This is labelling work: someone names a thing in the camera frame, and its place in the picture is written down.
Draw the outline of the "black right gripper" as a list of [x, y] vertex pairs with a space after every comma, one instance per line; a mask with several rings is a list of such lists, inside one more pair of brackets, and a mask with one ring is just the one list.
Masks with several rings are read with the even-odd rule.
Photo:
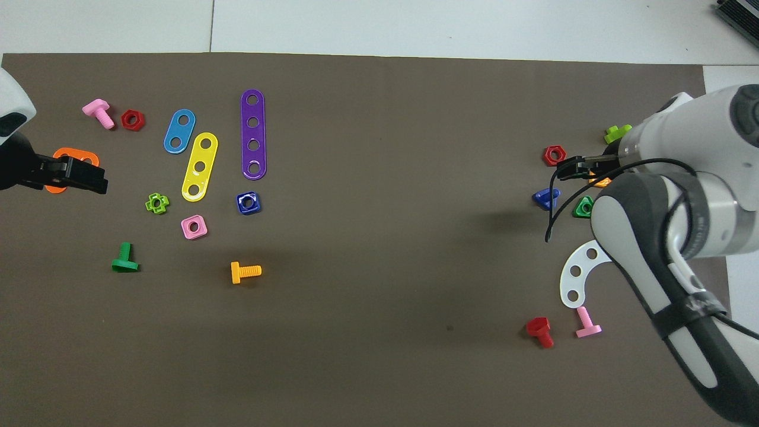
[[599, 156], [574, 156], [556, 165], [556, 178], [559, 181], [572, 179], [590, 179], [591, 176], [601, 176], [620, 167], [618, 156], [602, 154]]

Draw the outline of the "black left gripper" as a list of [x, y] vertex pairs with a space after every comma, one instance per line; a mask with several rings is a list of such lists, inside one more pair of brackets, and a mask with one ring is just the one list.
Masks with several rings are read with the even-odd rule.
[[22, 133], [14, 133], [2, 144], [2, 190], [24, 186], [41, 191], [45, 186], [76, 187], [105, 195], [106, 171], [79, 159], [37, 154]]

